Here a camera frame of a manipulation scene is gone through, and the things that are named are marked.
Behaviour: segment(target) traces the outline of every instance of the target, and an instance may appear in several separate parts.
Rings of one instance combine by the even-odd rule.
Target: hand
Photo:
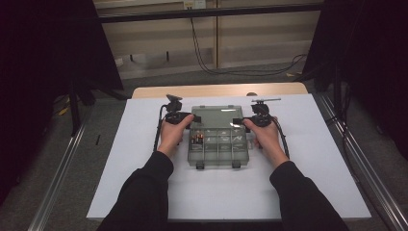
[[[160,134],[161,142],[158,151],[171,158],[174,155],[174,149],[182,141],[183,131],[194,119],[194,115],[186,116],[179,124],[171,124],[163,120]]]
[[[246,118],[243,120],[243,124],[255,133],[255,145],[263,147],[264,153],[272,162],[273,167],[277,168],[282,163],[289,161],[279,144],[278,129],[273,122],[267,127],[258,127]]]

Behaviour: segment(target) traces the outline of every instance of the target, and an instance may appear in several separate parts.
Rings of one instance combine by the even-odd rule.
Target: black mechanical device
[[[166,122],[169,122],[171,124],[178,124],[180,123],[185,117],[188,115],[191,115],[191,113],[183,113],[179,112],[181,111],[182,108],[182,103],[180,100],[182,100],[182,97],[178,97],[175,95],[167,94],[166,95],[168,100],[170,102],[166,106],[167,114],[165,115]],[[201,117],[200,116],[194,116],[194,122],[201,122]]]
[[[234,118],[234,124],[242,124],[242,121],[245,118],[250,119],[255,125],[258,127],[266,127],[272,123],[272,116],[269,114],[269,107],[268,105],[264,104],[265,100],[255,100],[256,104],[251,105],[252,112],[255,114],[252,117],[244,117],[244,118]]]
[[[167,94],[166,96],[168,100],[170,100],[170,102],[167,105],[162,105],[162,107],[160,108],[159,123],[157,125],[156,139],[154,140],[153,151],[157,151],[157,145],[159,142],[160,131],[162,129],[163,123],[162,119],[163,108],[166,108],[167,110],[167,114],[165,115],[166,122],[171,124],[179,124],[185,117],[191,115],[191,113],[179,112],[181,111],[181,108],[183,106],[183,104],[180,102],[180,100],[183,99],[182,97],[178,97],[171,94]],[[201,123],[201,116],[194,115],[194,119],[192,121]]]
[[[264,101],[274,101],[274,100],[280,100],[280,98],[277,99],[257,99],[257,100],[252,100],[252,102],[256,102],[256,104],[251,105],[252,107],[252,112],[255,114],[252,117],[244,117],[244,118],[233,118],[232,123],[233,124],[239,124],[239,125],[244,125],[242,121],[245,118],[250,119],[255,125],[258,127],[267,127],[270,125],[272,122],[276,125],[276,128],[278,129],[282,144],[285,149],[285,154],[289,158],[289,150],[288,150],[288,145],[286,143],[285,135],[283,135],[282,128],[276,119],[276,117],[273,117],[272,115],[269,114],[269,107],[267,104],[264,103]]]

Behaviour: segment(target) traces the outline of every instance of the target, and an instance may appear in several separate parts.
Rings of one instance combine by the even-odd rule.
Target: white board
[[[291,160],[326,195],[342,218],[370,218],[370,212],[348,171],[337,145],[311,94],[273,95],[266,102],[278,116],[286,135]],[[184,98],[183,112],[192,106],[241,105],[253,116],[251,99],[260,97]],[[150,157],[159,109],[166,98],[130,99],[120,122],[111,154],[87,218],[103,219],[114,206],[124,181]],[[273,168],[257,148],[249,150],[249,163],[241,169],[212,167],[203,171],[187,161],[189,131],[173,157],[168,180],[168,219],[180,221],[280,219],[279,198],[269,182]]]

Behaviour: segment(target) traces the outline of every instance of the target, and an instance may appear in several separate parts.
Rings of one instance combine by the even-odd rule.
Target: black panel
[[[353,2],[348,10],[321,12],[303,72],[318,69],[312,77],[316,87],[325,90],[332,82],[333,65],[319,67],[338,62],[352,93],[408,159],[408,2]]]
[[[63,22],[76,15],[96,16],[92,1],[0,1],[0,204],[38,152],[70,77],[122,88],[101,25]]]

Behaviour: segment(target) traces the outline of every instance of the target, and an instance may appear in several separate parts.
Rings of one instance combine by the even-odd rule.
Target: power outlet
[[[195,9],[206,9],[206,2],[205,0],[195,0],[194,1],[194,8]]]
[[[190,0],[184,1],[184,10],[206,9],[205,0]]]
[[[184,1],[184,10],[192,10],[194,9],[194,1],[190,0],[190,1]]]

